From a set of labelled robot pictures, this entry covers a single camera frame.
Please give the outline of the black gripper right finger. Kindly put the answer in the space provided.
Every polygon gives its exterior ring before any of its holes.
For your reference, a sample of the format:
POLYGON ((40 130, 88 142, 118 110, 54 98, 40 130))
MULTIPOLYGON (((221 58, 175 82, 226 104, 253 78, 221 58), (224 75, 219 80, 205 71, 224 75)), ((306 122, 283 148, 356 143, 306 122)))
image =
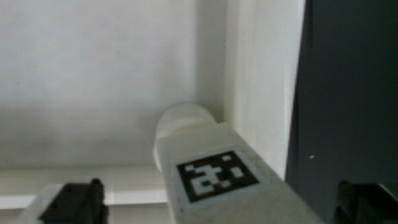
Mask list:
POLYGON ((398 224, 398 183, 340 182, 333 224, 398 224))

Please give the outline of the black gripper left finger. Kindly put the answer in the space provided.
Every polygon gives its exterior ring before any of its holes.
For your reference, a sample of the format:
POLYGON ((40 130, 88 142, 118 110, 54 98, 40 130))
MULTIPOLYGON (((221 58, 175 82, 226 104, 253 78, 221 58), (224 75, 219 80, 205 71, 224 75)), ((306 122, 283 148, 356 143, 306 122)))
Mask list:
POLYGON ((105 185, 100 179, 65 185, 40 221, 43 224, 109 224, 105 185))

